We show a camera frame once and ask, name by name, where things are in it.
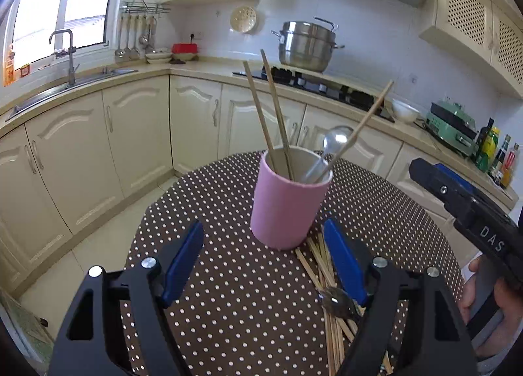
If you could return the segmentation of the grey sleeve right forearm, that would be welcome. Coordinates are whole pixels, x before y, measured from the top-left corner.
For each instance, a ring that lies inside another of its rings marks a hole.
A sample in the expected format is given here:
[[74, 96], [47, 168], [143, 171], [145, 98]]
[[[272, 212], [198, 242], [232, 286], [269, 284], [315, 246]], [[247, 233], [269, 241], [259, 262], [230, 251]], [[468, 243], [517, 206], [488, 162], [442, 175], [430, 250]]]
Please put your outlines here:
[[494, 332], [476, 349], [479, 375], [491, 375], [503, 362], [522, 332], [522, 314], [503, 313]]

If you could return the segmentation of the person's right hand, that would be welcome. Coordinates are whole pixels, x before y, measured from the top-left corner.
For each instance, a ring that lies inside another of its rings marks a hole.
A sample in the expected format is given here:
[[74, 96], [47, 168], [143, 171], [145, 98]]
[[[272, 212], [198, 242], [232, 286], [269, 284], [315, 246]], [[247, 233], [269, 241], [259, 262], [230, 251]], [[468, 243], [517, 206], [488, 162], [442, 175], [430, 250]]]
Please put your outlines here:
[[[477, 273], [483, 259], [484, 256], [480, 255], [469, 262], [468, 270], [472, 273], [472, 277], [464, 284], [463, 296], [458, 303], [458, 309], [465, 323], [470, 319], [470, 311], [476, 296]], [[497, 280], [494, 286], [494, 298], [503, 313], [509, 311], [509, 314], [522, 314], [522, 299], [508, 287], [504, 279]]]

